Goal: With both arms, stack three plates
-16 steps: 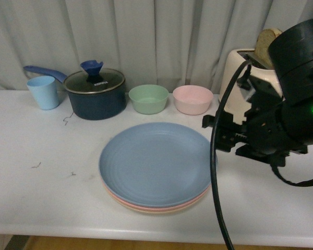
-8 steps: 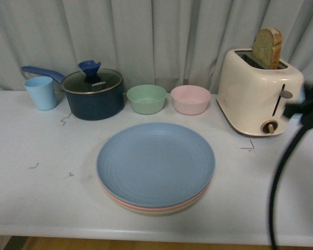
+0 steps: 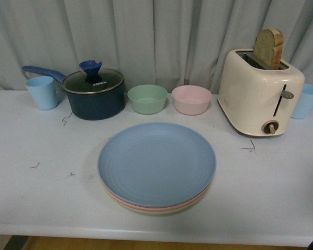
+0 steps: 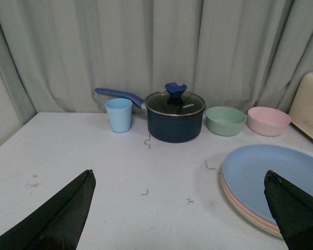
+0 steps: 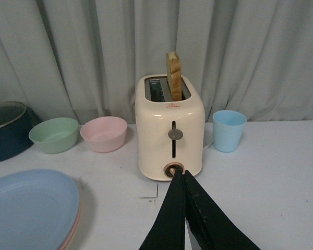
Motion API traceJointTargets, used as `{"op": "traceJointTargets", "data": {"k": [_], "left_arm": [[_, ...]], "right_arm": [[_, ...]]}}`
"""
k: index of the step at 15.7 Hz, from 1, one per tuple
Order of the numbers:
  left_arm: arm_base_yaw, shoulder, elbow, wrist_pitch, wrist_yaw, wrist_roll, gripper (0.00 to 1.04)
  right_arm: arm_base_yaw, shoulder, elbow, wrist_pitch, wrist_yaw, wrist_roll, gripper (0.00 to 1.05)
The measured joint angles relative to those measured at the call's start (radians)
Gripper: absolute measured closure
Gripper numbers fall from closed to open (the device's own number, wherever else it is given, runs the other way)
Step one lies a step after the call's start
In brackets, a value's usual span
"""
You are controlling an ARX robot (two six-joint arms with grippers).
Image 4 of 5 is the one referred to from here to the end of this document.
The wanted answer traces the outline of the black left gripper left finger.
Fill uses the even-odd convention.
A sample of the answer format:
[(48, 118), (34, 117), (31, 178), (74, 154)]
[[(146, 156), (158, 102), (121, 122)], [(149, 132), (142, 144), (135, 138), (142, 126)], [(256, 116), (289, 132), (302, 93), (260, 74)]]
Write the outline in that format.
[(64, 205), (70, 189), (74, 187), (75, 182), (73, 179), (28, 217), (2, 234), (0, 236), (0, 244), (30, 244), (40, 231), (45, 228), (56, 212), (59, 211), (61, 206)]

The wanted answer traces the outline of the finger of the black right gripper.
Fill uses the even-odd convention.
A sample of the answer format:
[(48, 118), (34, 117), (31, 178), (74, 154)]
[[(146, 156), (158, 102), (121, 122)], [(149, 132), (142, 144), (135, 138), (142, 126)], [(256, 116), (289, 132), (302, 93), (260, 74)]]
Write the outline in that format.
[(273, 172), (272, 176), (276, 181), (276, 188), (284, 193), (296, 196), (313, 197), (313, 174), (284, 174)]
[(288, 249), (313, 249), (313, 197), (290, 195), (276, 188), (273, 171), (264, 178), (264, 195)]

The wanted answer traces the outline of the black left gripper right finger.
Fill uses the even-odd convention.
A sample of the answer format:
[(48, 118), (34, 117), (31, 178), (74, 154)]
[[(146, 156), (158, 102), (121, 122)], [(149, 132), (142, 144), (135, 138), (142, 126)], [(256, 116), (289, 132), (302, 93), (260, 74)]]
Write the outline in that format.
[(76, 249), (83, 232), (96, 186), (92, 170), (75, 180), (75, 187), (45, 228), (27, 249)]

